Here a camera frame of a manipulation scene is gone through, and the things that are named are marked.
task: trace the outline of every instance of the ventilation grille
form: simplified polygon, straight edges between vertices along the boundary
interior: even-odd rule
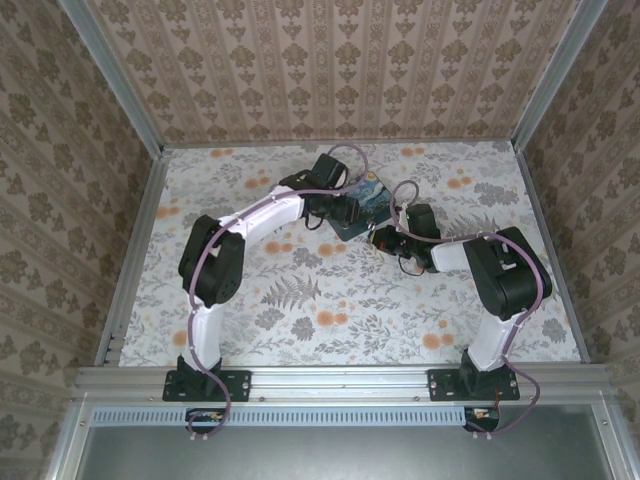
[[[185,407],[98,407],[93,427],[185,426]],[[195,426],[213,423],[194,422]],[[229,426],[435,426],[464,425],[464,407],[245,408],[234,407]]]

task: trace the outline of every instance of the gray panel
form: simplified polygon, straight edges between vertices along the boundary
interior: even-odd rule
[[[507,409],[514,414],[515,409]],[[609,479],[590,407],[538,407],[504,436],[460,427],[92,429],[80,479]]]

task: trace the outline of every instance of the patterned wallpaper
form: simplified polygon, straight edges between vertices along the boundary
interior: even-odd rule
[[[592,359],[640,448],[640,2],[611,1],[526,149]]]
[[[510,136],[579,0],[89,0],[165,143]]]
[[[0,478],[46,467],[149,166],[61,7],[0,2]]]

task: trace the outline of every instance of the table surface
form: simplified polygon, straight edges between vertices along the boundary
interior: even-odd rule
[[[187,302],[177,266],[193,222],[241,210],[281,178],[310,168],[326,146],[169,152],[121,366],[174,365],[186,340]],[[519,227],[551,272],[525,185],[507,141],[362,145],[388,187],[410,178],[443,235]],[[335,156],[354,172],[348,149]],[[400,192],[408,200],[413,192]],[[343,243],[325,223],[298,221],[245,255],[242,285],[227,304],[225,365],[371,365],[458,362],[484,310],[469,272],[408,276],[366,236]],[[406,268],[416,271],[415,264]],[[516,361],[579,361],[562,299],[552,296],[516,337]]]

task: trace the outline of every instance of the metal frame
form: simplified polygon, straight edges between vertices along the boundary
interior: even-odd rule
[[[335,145],[336,143],[355,143],[363,145],[378,145],[378,144],[394,144],[394,143],[478,143],[481,142],[508,142],[506,137],[486,137],[482,139],[464,139],[459,137],[435,137],[435,138],[420,138],[420,137],[407,137],[407,138],[349,138],[345,139],[324,139],[324,140],[262,140],[255,142],[205,142],[205,143],[184,143],[175,144],[167,143],[164,145],[165,150],[187,150],[190,148],[236,148],[236,147],[297,147],[304,145]]]
[[[607,0],[585,0],[578,5],[558,48],[538,82],[538,88],[513,131],[511,140],[516,151],[524,150],[531,139],[606,5]]]
[[[91,428],[102,427],[185,427],[191,407],[94,407]],[[209,427],[206,419],[193,422]],[[462,427],[466,424],[464,407],[281,407],[233,408],[226,420],[229,427]]]
[[[518,368],[540,383],[543,405],[591,405],[598,421],[610,468],[616,479],[634,478],[633,457],[625,450],[625,430],[616,422],[615,395],[603,365],[577,363],[526,363]],[[480,406],[491,402],[431,403],[426,371],[450,365],[370,367],[255,367],[251,399],[245,410],[282,411],[308,407],[343,407],[358,411],[371,407],[430,409],[443,406]],[[168,368],[83,368],[62,432],[48,480],[72,479],[77,474],[95,408],[101,406],[142,407],[153,412],[166,409],[162,401]],[[527,405],[534,386],[519,378],[521,400]],[[222,408],[222,403],[193,403],[189,407]]]
[[[107,314],[107,321],[105,322],[98,352],[96,353],[95,365],[117,363],[119,360],[119,350],[111,350],[113,349],[111,343],[120,341],[120,344],[118,344],[120,349],[124,343],[124,334],[126,333],[129,315],[136,298],[144,257],[149,246],[153,222],[156,218],[155,212],[158,209],[158,203],[160,203],[168,168],[169,162],[164,156],[151,164],[149,179],[133,225],[133,232],[131,233],[127,253],[122,264],[120,278],[118,278],[118,284],[113,294],[113,301]]]
[[[118,99],[118,103],[138,132],[138,136],[149,155],[154,160],[159,159],[162,153],[160,133],[156,130],[144,104],[129,83],[124,73],[125,69],[120,67],[87,2],[84,0],[60,0],[60,3],[107,80],[109,87]]]

